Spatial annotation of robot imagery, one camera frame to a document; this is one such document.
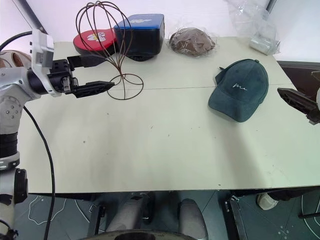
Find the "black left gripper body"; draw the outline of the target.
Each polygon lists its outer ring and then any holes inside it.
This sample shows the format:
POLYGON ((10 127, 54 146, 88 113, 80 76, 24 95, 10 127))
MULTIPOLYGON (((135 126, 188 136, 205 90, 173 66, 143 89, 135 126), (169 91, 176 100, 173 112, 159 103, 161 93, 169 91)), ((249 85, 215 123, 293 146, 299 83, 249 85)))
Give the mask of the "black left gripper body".
POLYGON ((64 94, 72 94, 75 87, 78 86, 78 80, 73 76, 73 68, 71 68, 67 59, 58 59, 52 62, 52 68, 49 70, 49 81, 53 88, 64 94))

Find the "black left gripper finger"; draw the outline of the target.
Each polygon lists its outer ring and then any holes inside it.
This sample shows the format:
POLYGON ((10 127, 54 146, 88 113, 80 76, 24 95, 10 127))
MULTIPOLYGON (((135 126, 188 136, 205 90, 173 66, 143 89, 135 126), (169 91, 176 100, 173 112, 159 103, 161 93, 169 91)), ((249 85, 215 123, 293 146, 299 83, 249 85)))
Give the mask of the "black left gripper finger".
POLYGON ((93 81, 85 85, 75 86, 73 94, 76 98, 84 98, 104 93, 115 86, 114 82, 109 81, 93 81))
POLYGON ((67 57, 70 68, 90 68, 104 63, 106 59, 97 55, 76 55, 67 57))

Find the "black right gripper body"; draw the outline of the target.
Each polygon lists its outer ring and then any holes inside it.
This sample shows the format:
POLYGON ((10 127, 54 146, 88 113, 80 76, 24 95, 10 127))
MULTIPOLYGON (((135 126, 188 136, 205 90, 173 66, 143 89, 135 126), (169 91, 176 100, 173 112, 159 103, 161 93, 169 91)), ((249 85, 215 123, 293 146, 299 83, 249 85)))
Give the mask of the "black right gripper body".
POLYGON ((320 123, 320 110, 317 106, 305 107, 305 115, 312 125, 320 123))

